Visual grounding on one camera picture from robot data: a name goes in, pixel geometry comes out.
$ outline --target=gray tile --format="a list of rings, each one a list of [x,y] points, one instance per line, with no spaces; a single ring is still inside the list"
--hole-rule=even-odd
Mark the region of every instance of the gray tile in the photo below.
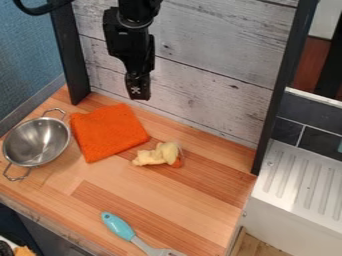
[[[303,125],[276,118],[272,138],[281,142],[296,146]]]
[[[306,127],[299,147],[342,161],[342,153],[339,152],[341,140],[340,136]]]
[[[342,109],[285,93],[279,117],[342,134]]]

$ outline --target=whitewashed wood panel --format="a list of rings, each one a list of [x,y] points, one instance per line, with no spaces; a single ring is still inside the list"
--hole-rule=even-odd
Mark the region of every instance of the whitewashed wood panel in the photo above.
[[[299,0],[256,0],[256,1],[297,7]]]
[[[110,5],[77,0],[80,34],[103,39]],[[273,88],[294,11],[256,0],[165,0],[151,32],[158,56]]]
[[[138,104],[185,124],[256,147],[272,91],[228,77],[156,59],[152,98],[128,99],[124,67],[107,54],[105,42],[81,36],[91,85],[95,91]]]

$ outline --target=orange towel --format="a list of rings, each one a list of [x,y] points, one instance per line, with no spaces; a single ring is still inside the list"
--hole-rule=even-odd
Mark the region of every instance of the orange towel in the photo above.
[[[71,129],[88,163],[104,159],[149,140],[149,135],[125,104],[74,113]]]

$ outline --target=crumpled object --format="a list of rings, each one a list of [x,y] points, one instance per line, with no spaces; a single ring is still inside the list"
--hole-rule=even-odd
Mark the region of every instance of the crumpled object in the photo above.
[[[136,166],[168,164],[179,168],[182,166],[180,147],[175,142],[160,142],[154,150],[139,150],[132,163]]]

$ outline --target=black cable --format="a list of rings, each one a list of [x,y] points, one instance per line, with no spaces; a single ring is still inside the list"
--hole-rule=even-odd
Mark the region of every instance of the black cable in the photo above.
[[[44,15],[46,13],[52,12],[53,10],[56,10],[64,5],[70,4],[74,0],[61,0],[58,3],[48,3],[44,4],[39,7],[35,8],[28,8],[23,3],[21,0],[13,0],[14,4],[24,13],[32,16],[39,16],[39,15]]]

